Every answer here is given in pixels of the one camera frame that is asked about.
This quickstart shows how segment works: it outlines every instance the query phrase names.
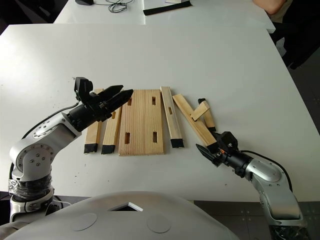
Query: wooden board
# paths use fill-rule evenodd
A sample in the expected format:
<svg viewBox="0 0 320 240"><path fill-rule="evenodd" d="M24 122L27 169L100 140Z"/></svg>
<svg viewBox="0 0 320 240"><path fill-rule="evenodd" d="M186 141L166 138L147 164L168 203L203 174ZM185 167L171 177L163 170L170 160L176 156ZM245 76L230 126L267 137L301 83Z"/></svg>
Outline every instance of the wooden board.
<svg viewBox="0 0 320 240"><path fill-rule="evenodd" d="M210 109L207 101L203 101L199 104L199 106L190 114L190 117L193 120L197 120L200 118L206 111Z"/></svg>
<svg viewBox="0 0 320 240"><path fill-rule="evenodd" d="M95 89L94 92L96 94L102 92L103 89ZM85 136L85 143L84 143L84 153L90 154L90 153L96 153L98 150L98 143L100 140L100 130L101 130L101 121L95 121L92 123L86 131Z"/></svg>
<svg viewBox="0 0 320 240"><path fill-rule="evenodd" d="M111 154L117 145L122 106L112 113L106 122L101 154Z"/></svg>
<svg viewBox="0 0 320 240"><path fill-rule="evenodd" d="M160 90L134 90L122 106L119 155L164 154Z"/></svg>
<svg viewBox="0 0 320 240"><path fill-rule="evenodd" d="M160 91L162 95L166 122L167 122L169 133L170 133L171 145L173 148L183 148L184 143L183 143L170 87L162 86L160 87Z"/></svg>
<svg viewBox="0 0 320 240"><path fill-rule="evenodd" d="M208 147L209 145L212 145L217 142L216 139L214 138L214 136L212 136L210 131L207 129L205 124L200 119L194 121L191 118L190 114L194 110L189 105L189 103L186 101L184 96L182 96L181 94L174 95L173 100L174 100L175 104L178 106L178 108L180 109L180 111L182 112L182 114L185 116L185 118L187 119L187 121L189 122L189 124L191 125L193 130L195 131L195 133L198 135L198 137L205 144L205 146Z"/></svg>
<svg viewBox="0 0 320 240"><path fill-rule="evenodd" d="M205 98L199 98L198 99L199 106L203 102L206 102L206 104L208 105L208 103L207 103ZM204 119L205 125L209 129L209 131L210 132L215 132L216 131L216 125L215 125L214 118L213 118L210 110L206 111L203 114L203 119Z"/></svg>

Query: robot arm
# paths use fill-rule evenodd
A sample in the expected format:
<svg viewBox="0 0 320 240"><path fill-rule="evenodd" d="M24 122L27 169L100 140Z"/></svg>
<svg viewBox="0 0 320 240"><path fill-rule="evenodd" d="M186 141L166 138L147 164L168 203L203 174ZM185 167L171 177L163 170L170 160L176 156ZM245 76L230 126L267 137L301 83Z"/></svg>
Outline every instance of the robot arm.
<svg viewBox="0 0 320 240"><path fill-rule="evenodd" d="M307 222L292 193L286 170L274 161L252 158L239 151L238 141L231 132L215 133L214 153L197 144L202 155L217 167L224 163L234 173L246 178L259 192L264 215L274 240L308 240Z"/></svg>
<svg viewBox="0 0 320 240"><path fill-rule="evenodd" d="M11 222L31 222L40 213L45 214L54 195L51 163L55 156L79 137L82 130L95 121L111 117L114 110L130 99L133 90L121 91L122 88L122 85L111 86L95 94L91 92L91 81L76 77L74 91L83 104L68 114L60 112L45 119L11 148L9 155L14 166L9 179Z"/></svg>

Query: black cable wire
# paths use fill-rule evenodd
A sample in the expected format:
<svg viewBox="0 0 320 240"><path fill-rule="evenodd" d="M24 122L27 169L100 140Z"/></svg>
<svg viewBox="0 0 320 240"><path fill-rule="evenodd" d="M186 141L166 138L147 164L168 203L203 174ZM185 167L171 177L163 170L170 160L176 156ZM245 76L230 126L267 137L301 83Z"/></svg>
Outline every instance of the black cable wire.
<svg viewBox="0 0 320 240"><path fill-rule="evenodd" d="M64 110L68 110L68 109L73 109L73 108L75 108L76 106L78 106L79 102L80 102L80 101L76 102L76 104L74 104L74 105L72 105L72 106L67 106L67 107L65 107L65 108L62 108L62 109L54 112L54 113L51 114L50 116L46 117L45 119L41 120L41 121L38 122L36 125L34 125L29 131L27 131L26 134L23 135L22 139L25 139L26 136L27 136L29 133L31 133L31 131L32 131L33 129L35 129L36 127L38 127L41 123L47 121L49 118L52 118L54 115L57 115L58 113L61 113L61 112L64 111ZM13 163L11 163L10 170L9 170L9 179L12 179L12 171L14 170L14 166L15 166L15 165L14 165Z"/></svg>
<svg viewBox="0 0 320 240"><path fill-rule="evenodd" d="M23 135L22 139L25 139L26 136L27 136L29 133L31 133L31 131L32 131L33 129L35 129L36 127L38 127L41 123L47 121L49 118L52 118L54 115L57 115L58 113L61 113L61 112L64 111L64 110L68 110L68 109L73 109L73 108L75 108L76 106L78 106L79 102L80 102L80 101L77 101L76 104L74 104L74 105L72 105L72 106L67 106L67 107L65 107L65 108L62 108L62 109L56 111L55 113L51 114L50 116L46 117L45 119L41 120L41 121L38 122L36 125L34 125L29 131L27 131L26 134Z"/></svg>
<svg viewBox="0 0 320 240"><path fill-rule="evenodd" d="M57 195L54 195L54 197L60 201L61 209L63 209L64 208L64 204L61 202L62 201L61 198L58 197Z"/></svg>
<svg viewBox="0 0 320 240"><path fill-rule="evenodd" d="M101 4L101 3L94 3L94 4L109 6L108 9L113 14L118 14L118 13L121 13L121 12L128 10L128 4L133 2L133 0L130 0L127 2L121 2L122 0L118 0L118 1L105 0L105 1L110 4Z"/></svg>
<svg viewBox="0 0 320 240"><path fill-rule="evenodd" d="M268 158L268 157L263 156L263 155L261 155L261 154L259 154L259 153L256 153L256 152L254 152L254 151L241 150L240 152L242 152L242 153L249 153L249 154L257 155L257 156L259 156L260 158L266 159L266 160L268 160L268 161L270 161L270 162L272 162L272 163L274 163L274 164L278 165L278 166L282 169L282 171L284 172L284 174L285 174L286 178L288 179L288 183L289 183L289 189L290 189L290 191L291 191L291 192L293 192L293 189L292 189L292 183L291 183L290 176L289 176L288 172L286 171L286 169L285 169L283 166L281 166L281 164L280 164L280 163L276 162L275 160L272 160L271 158Z"/></svg>

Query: white desk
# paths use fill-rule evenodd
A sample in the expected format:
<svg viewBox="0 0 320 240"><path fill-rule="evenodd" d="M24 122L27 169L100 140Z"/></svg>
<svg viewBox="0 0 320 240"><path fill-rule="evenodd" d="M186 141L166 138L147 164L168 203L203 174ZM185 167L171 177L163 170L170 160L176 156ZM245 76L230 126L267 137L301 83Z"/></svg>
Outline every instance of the white desk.
<svg viewBox="0 0 320 240"><path fill-rule="evenodd" d="M263 29L11 25L0 36L0 53L0 191L7 190L11 146L35 123L75 102L72 77L80 76L95 88L171 86L193 107L206 98L218 131L231 131L242 150L279 161L299 201L320 200L320 136ZM176 111L185 148L171 148L164 122L165 155L84 155L84 131L52 164L56 194L144 190L192 200L259 201L247 180L199 153L195 144L201 141Z"/></svg>
<svg viewBox="0 0 320 240"><path fill-rule="evenodd" d="M275 31L266 12L251 0L191 0L191 3L192 7L145 16L143 9L169 3L165 3L165 0L134 0L128 5L128 11L115 14L108 11L108 6L84 6L69 0L55 23L208 25L264 28L269 33Z"/></svg>

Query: small wooden block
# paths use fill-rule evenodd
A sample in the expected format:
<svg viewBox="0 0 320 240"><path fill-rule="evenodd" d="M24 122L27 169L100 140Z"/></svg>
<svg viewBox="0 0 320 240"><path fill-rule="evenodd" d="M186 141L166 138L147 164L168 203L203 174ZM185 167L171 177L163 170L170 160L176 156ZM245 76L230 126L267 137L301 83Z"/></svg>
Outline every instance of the small wooden block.
<svg viewBox="0 0 320 240"><path fill-rule="evenodd" d="M185 118L187 119L187 121L189 122L189 124L191 125L193 130L195 131L195 133L202 140L204 145L206 147L208 147L210 145L215 144L217 141L214 138L214 136L212 136L210 131L207 129L205 124L200 119L194 121L191 118L190 114L194 110L189 105L189 103L186 101L184 96L182 96L181 94L174 95L173 100L174 100L175 104L178 106L178 108L181 110L182 114L185 116Z"/></svg>
<svg viewBox="0 0 320 240"><path fill-rule="evenodd" d="M199 106L190 114L190 117L193 120L198 120L206 111L210 109L207 101L203 101L199 104Z"/></svg>
<svg viewBox="0 0 320 240"><path fill-rule="evenodd" d="M112 154L115 151L118 139L122 106L112 113L106 122L101 154Z"/></svg>
<svg viewBox="0 0 320 240"><path fill-rule="evenodd" d="M103 89L95 89L96 94L102 92ZM84 153L96 153L98 150L98 143L100 140L101 121L95 121L88 128L85 136Z"/></svg>
<svg viewBox="0 0 320 240"><path fill-rule="evenodd" d="M160 87L160 90L162 94L162 101L164 106L166 122L168 123L171 145L173 148L183 148L184 142L183 142L180 127L178 124L178 119L177 119L176 110L174 106L174 101L172 99L170 87L162 86Z"/></svg>
<svg viewBox="0 0 320 240"><path fill-rule="evenodd" d="M122 106L119 155L163 154L160 90L134 90Z"/></svg>
<svg viewBox="0 0 320 240"><path fill-rule="evenodd" d="M206 99L205 98L199 98L198 99L198 103L201 104L203 102L206 102ZM204 122L205 122L205 125L206 127L211 131L211 132L215 132L216 131L216 125L215 125L215 122L214 122L214 118L211 114L211 111L208 110L206 111L204 114L203 114L203 118L204 118Z"/></svg>

